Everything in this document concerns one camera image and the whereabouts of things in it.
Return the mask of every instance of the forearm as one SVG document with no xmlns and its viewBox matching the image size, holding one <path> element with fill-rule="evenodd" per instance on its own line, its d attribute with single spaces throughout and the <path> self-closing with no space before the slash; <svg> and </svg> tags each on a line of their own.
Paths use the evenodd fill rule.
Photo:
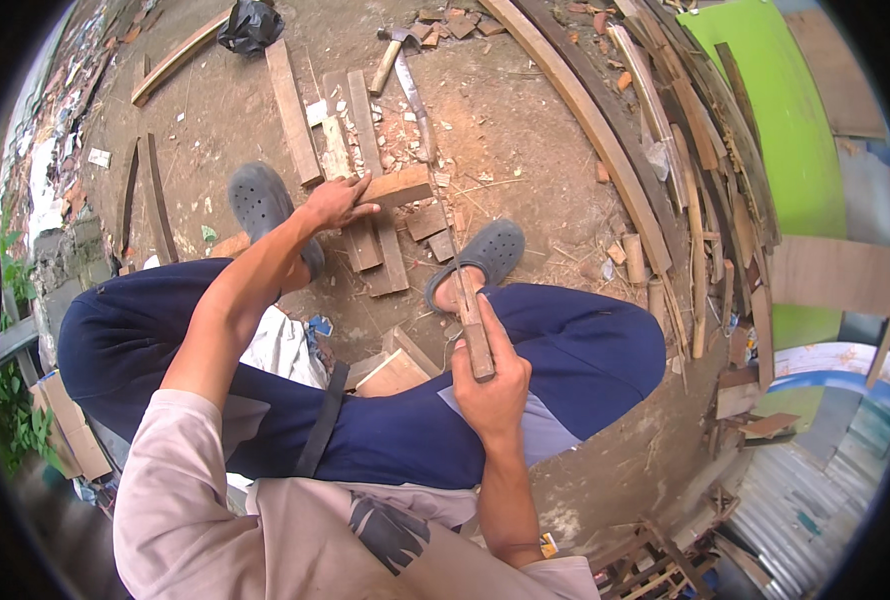
<svg viewBox="0 0 890 600">
<path fill-rule="evenodd" d="M 194 392 L 223 409 L 239 359 L 266 309 L 306 283 L 296 277 L 301 248 L 316 233 L 301 208 L 215 278 L 192 313 L 162 388 Z"/>
<path fill-rule="evenodd" d="M 481 534 L 496 558 L 520 569 L 544 558 L 521 428 L 507 438 L 483 444 L 485 468 L 478 495 Z"/>
</svg>

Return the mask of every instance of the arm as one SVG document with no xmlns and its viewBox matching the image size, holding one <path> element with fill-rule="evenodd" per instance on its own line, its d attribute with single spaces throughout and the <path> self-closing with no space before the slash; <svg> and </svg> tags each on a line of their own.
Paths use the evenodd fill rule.
<svg viewBox="0 0 890 600">
<path fill-rule="evenodd" d="M 532 364 L 518 356 L 492 305 L 476 295 L 495 377 L 480 384 L 472 375 L 465 341 L 455 344 L 451 379 L 458 407 L 485 448 L 478 522 L 488 550 L 515 569 L 543 560 L 538 516 L 532 499 L 522 441 L 522 414 L 529 395 Z"/>
<path fill-rule="evenodd" d="M 379 211 L 378 204 L 355 205 L 371 180 L 366 173 L 361 180 L 319 185 L 285 222 L 226 267 L 195 306 L 162 389 L 193 392 L 222 412 L 232 376 L 262 314 L 279 296 L 309 282 L 308 269 L 297 260 L 302 247 L 318 232 Z"/>
</svg>

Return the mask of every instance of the black plastic bag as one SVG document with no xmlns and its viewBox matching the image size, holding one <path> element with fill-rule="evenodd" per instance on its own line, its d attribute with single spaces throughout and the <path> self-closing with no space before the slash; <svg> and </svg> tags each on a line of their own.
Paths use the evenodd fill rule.
<svg viewBox="0 0 890 600">
<path fill-rule="evenodd" d="M 285 21 L 275 8 L 256 0 L 238 0 L 228 21 L 218 28 L 218 43 L 251 57 L 278 40 L 284 29 Z"/>
</svg>

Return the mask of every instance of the right hand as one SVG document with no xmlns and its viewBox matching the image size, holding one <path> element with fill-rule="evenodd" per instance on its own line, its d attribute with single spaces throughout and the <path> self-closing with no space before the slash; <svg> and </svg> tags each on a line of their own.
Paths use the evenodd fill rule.
<svg viewBox="0 0 890 600">
<path fill-rule="evenodd" d="M 311 192 L 300 209 L 310 213 L 317 231 L 340 230 L 359 217 L 382 209 L 378 204 L 355 204 L 371 183 L 371 172 L 365 172 L 361 179 L 357 176 L 340 176 L 325 181 Z"/>
<path fill-rule="evenodd" d="M 479 383 L 472 374 L 472 362 L 464 340 L 458 340 L 451 354 L 451 382 L 454 399 L 485 450 L 516 448 L 521 445 L 522 415 L 529 395 L 532 363 L 515 353 L 492 305 L 484 294 L 475 294 L 481 322 L 495 361 L 495 376 Z"/>
</svg>

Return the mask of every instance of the cardboard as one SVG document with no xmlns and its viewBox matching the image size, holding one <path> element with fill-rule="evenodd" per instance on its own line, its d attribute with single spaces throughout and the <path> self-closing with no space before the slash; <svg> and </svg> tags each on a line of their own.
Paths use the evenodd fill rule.
<svg viewBox="0 0 890 600">
<path fill-rule="evenodd" d="M 62 474 L 67 479 L 81 475 L 92 481 L 112 472 L 85 414 L 69 397 L 57 369 L 32 386 L 32 394 L 35 398 L 33 408 L 51 408 L 55 415 L 48 442 L 55 446 Z"/>
</svg>

